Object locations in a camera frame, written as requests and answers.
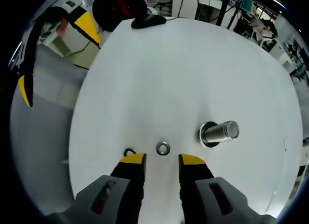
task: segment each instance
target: white table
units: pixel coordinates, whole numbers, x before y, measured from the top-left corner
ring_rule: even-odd
[[[258,213],[277,216],[294,185],[302,146],[297,96],[286,70],[224,28],[188,19],[134,30],[123,21],[96,56],[70,133],[74,195],[109,175],[125,148],[147,153],[140,224],[179,224],[178,154],[204,159]],[[234,120],[239,138],[204,148],[195,132]],[[167,156],[155,147],[166,141]]]

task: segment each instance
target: black jacket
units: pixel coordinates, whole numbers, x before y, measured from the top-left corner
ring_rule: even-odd
[[[105,31],[111,32],[122,20],[131,19],[147,14],[144,0],[123,0],[131,16],[125,16],[116,0],[94,0],[92,5],[93,17]]]

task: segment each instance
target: computer mouse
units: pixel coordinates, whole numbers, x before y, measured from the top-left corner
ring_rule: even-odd
[[[135,18],[132,21],[131,27],[134,29],[140,29],[140,28],[148,28],[156,25],[165,24],[166,19],[160,15],[146,15],[143,17]]]

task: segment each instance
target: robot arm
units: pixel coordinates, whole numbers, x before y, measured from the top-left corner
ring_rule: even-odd
[[[90,13],[82,0],[46,0],[38,9],[26,28],[9,68],[20,77],[18,85],[26,104],[33,105],[33,68],[36,45],[45,21],[65,18],[82,35],[96,46],[99,37]]]
[[[74,204],[62,213],[47,216],[52,223],[137,224],[146,154],[120,160],[110,176],[101,176],[78,193]],[[247,198],[223,178],[214,178],[205,162],[179,155],[180,199],[185,224],[270,224],[270,215],[253,211]]]

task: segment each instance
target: metal cylinder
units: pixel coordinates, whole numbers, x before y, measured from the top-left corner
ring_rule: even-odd
[[[202,133],[202,138],[207,143],[214,143],[224,140],[234,140],[238,135],[238,124],[234,121],[226,121],[206,129],[204,133]]]

